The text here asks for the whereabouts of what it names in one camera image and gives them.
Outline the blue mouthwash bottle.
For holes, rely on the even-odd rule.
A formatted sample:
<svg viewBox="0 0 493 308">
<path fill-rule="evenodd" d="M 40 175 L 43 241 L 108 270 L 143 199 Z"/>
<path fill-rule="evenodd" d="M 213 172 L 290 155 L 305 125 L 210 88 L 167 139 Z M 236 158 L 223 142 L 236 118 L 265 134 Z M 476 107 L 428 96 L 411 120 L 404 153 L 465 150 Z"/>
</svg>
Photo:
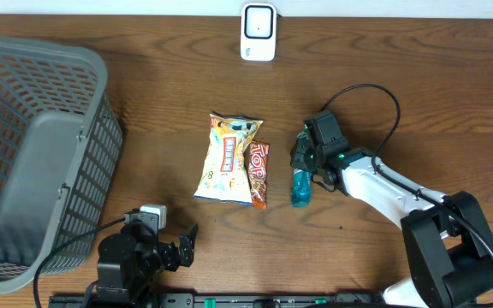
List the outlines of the blue mouthwash bottle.
<svg viewBox="0 0 493 308">
<path fill-rule="evenodd" d="M 300 169 L 299 159 L 302 152 L 300 147 L 308 144 L 306 132 L 297 134 L 296 142 L 291 150 L 291 166 L 293 168 L 293 189 L 291 192 L 291 205 L 295 208 L 307 207 L 311 202 L 311 174 Z"/>
</svg>

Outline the red Top candy bar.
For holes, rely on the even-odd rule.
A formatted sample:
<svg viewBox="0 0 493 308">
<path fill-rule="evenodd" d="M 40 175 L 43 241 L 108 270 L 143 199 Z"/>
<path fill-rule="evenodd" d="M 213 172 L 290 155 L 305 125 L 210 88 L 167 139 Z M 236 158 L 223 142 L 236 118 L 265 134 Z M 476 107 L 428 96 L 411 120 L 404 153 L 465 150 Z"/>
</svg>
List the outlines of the red Top candy bar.
<svg viewBox="0 0 493 308">
<path fill-rule="evenodd" d="M 270 145 L 253 140 L 249 145 L 247 175 L 250 183 L 252 205 L 267 208 L 267 163 Z"/>
</svg>

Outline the yellow snack bag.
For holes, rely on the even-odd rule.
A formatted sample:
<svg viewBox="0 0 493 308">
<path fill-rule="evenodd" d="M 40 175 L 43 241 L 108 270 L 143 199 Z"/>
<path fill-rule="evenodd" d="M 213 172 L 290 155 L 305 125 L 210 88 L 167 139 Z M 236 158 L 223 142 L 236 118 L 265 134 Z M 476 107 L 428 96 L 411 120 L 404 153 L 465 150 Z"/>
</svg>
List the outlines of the yellow snack bag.
<svg viewBox="0 0 493 308">
<path fill-rule="evenodd" d="M 209 146 L 195 198 L 251 205 L 245 151 L 263 120 L 210 113 Z"/>
</svg>

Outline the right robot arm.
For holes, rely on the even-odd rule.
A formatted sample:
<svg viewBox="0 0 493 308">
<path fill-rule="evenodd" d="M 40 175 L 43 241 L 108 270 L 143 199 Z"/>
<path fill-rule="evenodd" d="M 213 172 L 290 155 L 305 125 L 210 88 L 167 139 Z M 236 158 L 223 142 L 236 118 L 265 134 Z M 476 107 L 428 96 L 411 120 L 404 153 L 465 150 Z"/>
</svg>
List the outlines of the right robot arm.
<svg viewBox="0 0 493 308">
<path fill-rule="evenodd" d="M 292 167 L 328 192 L 367 203 L 402 232 L 410 276 L 385 288 L 382 304 L 478 307 L 478 296 L 493 290 L 493 234 L 475 197 L 427 189 L 367 149 L 351 148 L 330 111 L 304 125 Z"/>
</svg>

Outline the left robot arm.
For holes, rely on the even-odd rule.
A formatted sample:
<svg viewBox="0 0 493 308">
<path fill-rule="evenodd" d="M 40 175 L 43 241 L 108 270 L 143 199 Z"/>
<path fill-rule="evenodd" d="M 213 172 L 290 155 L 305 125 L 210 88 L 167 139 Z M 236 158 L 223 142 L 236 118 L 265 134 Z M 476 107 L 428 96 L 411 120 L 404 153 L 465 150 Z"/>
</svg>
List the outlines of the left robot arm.
<svg viewBox="0 0 493 308">
<path fill-rule="evenodd" d="M 118 234 L 98 246 L 98 279 L 86 290 L 83 307 L 159 307 L 152 289 L 155 275 L 189 267 L 194 261 L 197 224 L 179 236 L 179 243 L 158 239 L 158 225 L 127 222 Z"/>
</svg>

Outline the white barcode scanner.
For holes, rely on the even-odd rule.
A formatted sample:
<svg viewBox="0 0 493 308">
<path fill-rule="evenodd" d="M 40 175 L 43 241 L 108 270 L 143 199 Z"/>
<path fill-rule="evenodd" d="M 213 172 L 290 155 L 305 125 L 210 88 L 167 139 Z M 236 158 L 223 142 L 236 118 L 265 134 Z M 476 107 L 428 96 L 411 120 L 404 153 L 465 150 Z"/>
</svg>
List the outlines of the white barcode scanner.
<svg viewBox="0 0 493 308">
<path fill-rule="evenodd" d="M 276 8 L 270 3 L 246 3 L 241 11 L 241 58 L 270 62 L 276 54 Z"/>
</svg>

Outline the grey plastic basket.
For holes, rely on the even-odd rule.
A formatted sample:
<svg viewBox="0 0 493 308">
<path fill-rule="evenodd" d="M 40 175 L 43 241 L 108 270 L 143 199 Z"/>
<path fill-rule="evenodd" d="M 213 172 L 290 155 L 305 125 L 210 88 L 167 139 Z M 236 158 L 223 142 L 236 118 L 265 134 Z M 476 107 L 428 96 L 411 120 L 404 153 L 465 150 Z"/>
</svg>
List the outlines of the grey plastic basket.
<svg viewBox="0 0 493 308">
<path fill-rule="evenodd" d="M 95 52 L 0 36 L 0 294 L 88 258 L 123 135 Z"/>
</svg>

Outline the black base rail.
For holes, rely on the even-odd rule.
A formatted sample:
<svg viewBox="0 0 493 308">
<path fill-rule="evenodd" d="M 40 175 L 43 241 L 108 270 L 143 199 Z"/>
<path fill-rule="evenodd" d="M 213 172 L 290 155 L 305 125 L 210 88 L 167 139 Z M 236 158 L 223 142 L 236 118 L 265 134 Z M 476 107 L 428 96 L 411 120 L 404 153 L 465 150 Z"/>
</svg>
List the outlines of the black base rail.
<svg viewBox="0 0 493 308">
<path fill-rule="evenodd" d="M 237 294 L 193 294 L 161 293 L 154 299 L 138 304 L 113 304 L 93 295 L 86 303 L 83 296 L 52 296 L 49 308 L 71 307 L 159 307 L 159 308 L 224 308 L 224 307 L 307 307 L 311 305 L 339 305 L 340 307 L 361 307 L 383 305 L 383 299 L 373 293 L 336 293 L 317 295 L 237 295 Z"/>
</svg>

